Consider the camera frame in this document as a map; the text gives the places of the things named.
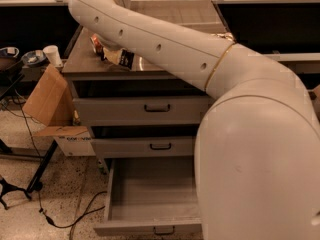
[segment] cardboard flap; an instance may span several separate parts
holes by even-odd
[[[23,111],[42,124],[71,125],[74,106],[67,81],[51,64],[29,96]]]
[[[34,133],[33,136],[76,136],[87,130],[88,129],[85,126],[48,126],[43,130]]]

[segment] chair leg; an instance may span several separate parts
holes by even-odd
[[[0,175],[0,184],[2,185],[2,191],[0,194],[0,203],[4,206],[6,210],[8,210],[9,207],[6,204],[6,202],[2,199],[2,197],[9,192],[22,191],[29,200],[31,199],[31,196],[28,194],[27,190],[14,186],[12,184],[9,184],[1,175]]]

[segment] drawer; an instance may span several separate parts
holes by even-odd
[[[72,83],[79,98],[205,95],[205,92],[165,71],[108,72],[100,78],[95,76],[94,80],[79,78]]]
[[[86,126],[199,124],[211,106],[208,96],[74,99]]]
[[[192,136],[94,139],[92,147],[101,160],[123,157],[192,156],[194,142]]]
[[[199,124],[92,126],[96,139],[196,136]]]
[[[100,236],[201,232],[192,157],[113,159]]]

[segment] speckled floor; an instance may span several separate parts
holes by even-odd
[[[9,103],[8,108],[21,116],[19,106]],[[44,126],[28,119],[32,132]],[[32,148],[32,142],[24,119],[16,117],[8,111],[0,111],[0,138],[10,147]],[[51,137],[35,137],[38,149],[46,150],[51,144]],[[27,188],[39,162],[6,159],[0,156],[0,174],[7,182]],[[92,197],[107,189],[108,175],[100,173],[95,157],[66,157],[58,148],[54,153],[41,181],[40,191],[43,208],[56,225],[66,226],[80,216]],[[0,205],[0,240],[64,240],[70,239],[70,228],[58,229],[49,225],[45,217],[39,213],[39,195],[31,193],[32,200],[25,198],[22,192],[10,192],[4,200],[10,207],[5,210]],[[104,205],[105,195],[100,195],[92,205],[96,209]],[[133,240],[133,239],[175,239],[201,240],[202,234],[174,234],[166,237],[116,236],[100,237],[93,227],[103,219],[103,210],[92,213],[82,219],[75,227],[73,238]]]

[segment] drawer handle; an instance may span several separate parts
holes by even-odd
[[[170,104],[164,106],[164,107],[159,107],[159,106],[148,106],[148,105],[144,105],[144,111],[146,112],[169,112],[170,111]]]
[[[171,149],[171,147],[172,147],[172,145],[171,145],[171,143],[169,143],[169,144],[150,144],[150,148],[152,149],[152,150],[169,150],[169,149]]]
[[[157,232],[157,228],[153,227],[153,233],[157,236],[170,236],[175,233],[175,227],[172,226],[172,230],[170,232]]]

